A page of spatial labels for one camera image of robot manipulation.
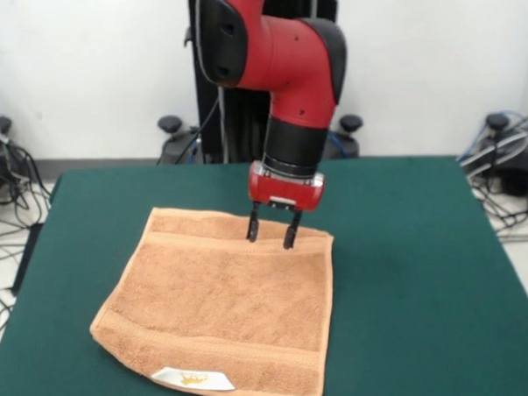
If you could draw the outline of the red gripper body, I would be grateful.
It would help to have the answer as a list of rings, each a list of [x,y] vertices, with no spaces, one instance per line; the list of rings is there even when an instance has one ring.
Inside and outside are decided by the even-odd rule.
[[[315,211],[326,187],[326,176],[316,173],[310,179],[282,176],[268,170],[260,160],[251,163],[249,197],[266,205],[279,203],[291,209]]]

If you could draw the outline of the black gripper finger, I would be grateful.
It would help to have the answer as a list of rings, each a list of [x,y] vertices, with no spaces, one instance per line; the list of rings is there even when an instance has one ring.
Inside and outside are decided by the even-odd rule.
[[[302,211],[299,209],[295,209],[292,214],[292,221],[285,233],[284,248],[286,250],[290,250],[294,246],[301,219]]]
[[[249,227],[247,230],[246,238],[251,242],[254,243],[257,240],[257,234],[259,230],[259,218],[258,218],[258,211],[260,208],[261,203],[257,201],[253,201],[252,203],[252,210],[250,212],[249,217]]]

